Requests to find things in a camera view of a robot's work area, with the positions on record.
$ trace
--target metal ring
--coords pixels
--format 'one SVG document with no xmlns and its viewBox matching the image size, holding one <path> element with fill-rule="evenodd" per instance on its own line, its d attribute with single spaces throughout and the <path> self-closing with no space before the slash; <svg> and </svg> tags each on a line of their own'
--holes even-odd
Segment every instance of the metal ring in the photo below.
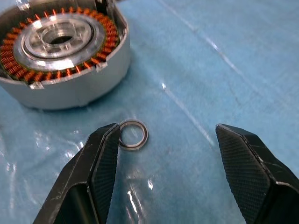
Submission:
<svg viewBox="0 0 299 224">
<path fill-rule="evenodd" d="M 143 133 L 143 136 L 142 136 L 142 139 L 140 142 L 136 143 L 136 144 L 132 144 L 132 145 L 129 145 L 129 144 L 125 144 L 122 142 L 122 139 L 121 139 L 121 136 L 120 136 L 120 146 L 124 149 L 124 150 L 127 150 L 127 151 L 134 151 L 134 150 L 138 150 L 140 149 L 142 146 L 144 146 L 144 144 L 146 143 L 146 141 L 148 140 L 148 137 L 149 137 L 149 132 L 148 132 L 148 129 L 146 128 L 146 126 L 138 121 L 138 120 L 135 120 L 135 119 L 129 119 L 129 120 L 125 120 L 123 122 L 120 123 L 120 129 L 121 131 L 123 130 L 124 127 L 126 126 L 138 126 L 141 128 L 142 130 L 142 133 Z"/>
</svg>

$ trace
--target textured grip surface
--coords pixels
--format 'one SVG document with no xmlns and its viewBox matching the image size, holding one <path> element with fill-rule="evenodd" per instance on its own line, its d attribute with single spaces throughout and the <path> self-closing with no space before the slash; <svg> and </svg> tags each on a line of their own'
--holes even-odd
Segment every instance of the textured grip surface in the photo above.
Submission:
<svg viewBox="0 0 299 224">
<path fill-rule="evenodd" d="M 112 139 L 111 136 L 107 136 L 102 155 L 99 157 L 92 176 L 91 189 L 94 204 L 102 224 L 106 223 L 113 193 L 118 144 L 119 138 Z"/>
<path fill-rule="evenodd" d="M 227 181 L 247 224 L 255 223 L 270 187 L 270 180 L 240 135 L 217 126 Z"/>
</svg>

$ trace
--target copper winding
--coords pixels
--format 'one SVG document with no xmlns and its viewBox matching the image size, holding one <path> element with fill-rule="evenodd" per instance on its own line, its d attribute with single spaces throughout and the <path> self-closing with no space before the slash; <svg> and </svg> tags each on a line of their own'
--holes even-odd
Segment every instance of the copper winding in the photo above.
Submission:
<svg viewBox="0 0 299 224">
<path fill-rule="evenodd" d="M 33 23 L 36 20 L 41 20 L 42 16 L 38 14 L 34 14 L 33 19 L 27 18 L 26 22 L 20 22 L 19 27 L 13 27 L 11 32 L 7 34 L 7 38 L 2 42 L 3 44 L 0 46 L 0 61 L 2 62 L 3 67 L 8 71 L 8 73 L 17 80 L 25 80 L 26 82 L 41 82 L 43 80 L 52 80 L 59 79 L 64 76 L 70 77 L 74 73 L 80 73 L 83 69 L 91 69 L 93 66 L 101 62 L 106 61 L 106 57 L 116 48 L 118 44 L 118 33 L 114 22 L 106 15 L 98 13 L 97 11 L 91 11 L 88 8 L 82 9 L 78 7 L 74 9 L 73 7 L 65 10 L 61 8 L 58 10 L 58 13 L 79 13 L 85 14 L 95 18 L 99 21 L 104 27 L 106 37 L 104 43 L 99 50 L 99 52 L 89 60 L 83 62 L 81 65 L 77 65 L 74 68 L 68 68 L 62 71 L 56 72 L 42 72 L 42 71 L 33 71 L 27 70 L 22 67 L 22 65 L 18 64 L 14 58 L 13 47 L 14 42 L 17 39 L 18 35 L 22 32 L 24 28 Z M 52 15 L 56 15 L 57 11 L 55 9 L 52 10 Z M 43 12 L 43 16 L 48 18 L 51 14 L 48 14 L 46 11 Z"/>
</svg>

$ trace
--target blue plastic sheet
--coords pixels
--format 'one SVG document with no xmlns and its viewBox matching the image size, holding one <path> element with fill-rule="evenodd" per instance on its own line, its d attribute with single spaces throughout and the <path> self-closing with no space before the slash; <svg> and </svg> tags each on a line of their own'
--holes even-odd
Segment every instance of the blue plastic sheet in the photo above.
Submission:
<svg viewBox="0 0 299 224">
<path fill-rule="evenodd" d="M 45 112 L 0 89 L 0 222 L 32 223 L 88 135 L 137 118 L 149 140 L 138 152 L 119 151 L 107 223 L 245 223 L 214 127 L 256 133 L 299 176 L 299 1 L 118 6 L 130 25 L 132 63 L 109 94 L 84 108 Z"/>
</svg>

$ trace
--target blue work surface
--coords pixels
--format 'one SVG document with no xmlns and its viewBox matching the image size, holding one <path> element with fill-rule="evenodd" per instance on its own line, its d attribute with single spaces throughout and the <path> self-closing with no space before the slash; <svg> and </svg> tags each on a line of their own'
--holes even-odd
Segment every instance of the blue work surface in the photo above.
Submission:
<svg viewBox="0 0 299 224">
<path fill-rule="evenodd" d="M 299 1 L 118 6 L 130 25 L 132 63 L 109 94 L 84 108 L 45 112 L 0 89 L 0 222 L 32 223 L 88 135 L 137 118 L 149 141 L 138 152 L 119 151 L 109 224 L 245 223 L 214 128 L 257 134 L 299 176 Z"/>
</svg>

